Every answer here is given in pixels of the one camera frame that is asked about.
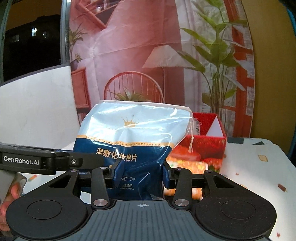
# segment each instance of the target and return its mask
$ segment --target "circular black cover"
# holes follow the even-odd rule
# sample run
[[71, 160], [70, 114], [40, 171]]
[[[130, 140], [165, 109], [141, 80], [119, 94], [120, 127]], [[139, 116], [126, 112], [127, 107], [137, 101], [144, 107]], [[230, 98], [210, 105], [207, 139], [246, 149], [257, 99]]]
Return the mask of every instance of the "circular black cover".
[[73, 232], [85, 221], [86, 206], [74, 195], [46, 199], [23, 196], [11, 203], [6, 219], [14, 236], [31, 240], [56, 239]]
[[62, 210], [62, 206], [52, 200], [41, 200], [32, 203], [28, 209], [27, 213], [35, 219], [45, 220], [54, 218], [59, 215]]
[[205, 197], [195, 211], [199, 223], [210, 233], [230, 240], [252, 240], [270, 233], [276, 211], [261, 198]]

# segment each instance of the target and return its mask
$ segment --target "crown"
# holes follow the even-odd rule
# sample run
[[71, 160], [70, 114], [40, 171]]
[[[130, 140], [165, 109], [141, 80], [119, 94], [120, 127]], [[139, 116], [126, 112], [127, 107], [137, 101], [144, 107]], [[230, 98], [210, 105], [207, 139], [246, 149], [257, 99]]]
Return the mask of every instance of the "crown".
[[135, 127], [136, 126], [136, 122], [133, 122], [133, 119], [131, 119], [131, 121], [128, 120], [123, 120], [124, 121], [124, 127]]

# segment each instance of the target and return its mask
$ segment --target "white tablecloth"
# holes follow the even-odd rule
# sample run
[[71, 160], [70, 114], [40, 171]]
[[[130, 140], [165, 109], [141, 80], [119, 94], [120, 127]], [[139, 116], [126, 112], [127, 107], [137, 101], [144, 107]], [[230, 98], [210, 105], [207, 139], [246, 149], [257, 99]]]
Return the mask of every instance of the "white tablecloth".
[[[252, 145], [262, 141], [264, 145]], [[73, 144], [65, 149], [71, 150]], [[244, 144], [228, 143], [225, 150], [221, 174], [241, 184], [271, 202], [277, 212], [277, 221], [270, 235], [272, 241], [296, 240], [296, 168], [283, 151], [265, 139], [246, 138]], [[44, 176], [24, 174], [28, 182], [24, 188], [27, 193], [49, 180], [61, 175]], [[82, 193], [81, 199], [90, 203], [90, 194]]]

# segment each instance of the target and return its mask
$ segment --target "drawstring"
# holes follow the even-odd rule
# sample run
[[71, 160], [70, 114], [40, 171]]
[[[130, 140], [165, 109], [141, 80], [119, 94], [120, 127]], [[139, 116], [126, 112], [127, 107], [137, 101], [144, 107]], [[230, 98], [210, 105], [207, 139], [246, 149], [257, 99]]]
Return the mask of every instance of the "drawstring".
[[189, 149], [188, 149], [188, 152], [189, 152], [189, 153], [192, 153], [192, 152], [193, 152], [193, 148], [192, 148], [192, 145], [193, 145], [193, 139], [194, 139], [194, 136], [193, 136], [193, 129], [194, 129], [194, 121], [193, 121], [193, 118], [192, 118], [192, 123], [191, 123], [191, 142], [190, 142]]

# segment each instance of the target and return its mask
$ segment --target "screw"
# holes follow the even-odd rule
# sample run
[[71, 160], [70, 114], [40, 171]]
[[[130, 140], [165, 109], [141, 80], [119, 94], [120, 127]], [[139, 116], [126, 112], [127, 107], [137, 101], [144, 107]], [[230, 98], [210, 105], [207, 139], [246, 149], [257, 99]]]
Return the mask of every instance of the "screw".
[[103, 207], [103, 206], [106, 206], [107, 204], [108, 204], [108, 201], [105, 199], [94, 200], [94, 205], [97, 207]]
[[175, 204], [179, 207], [186, 207], [189, 204], [189, 201], [186, 199], [178, 199], [175, 201]]

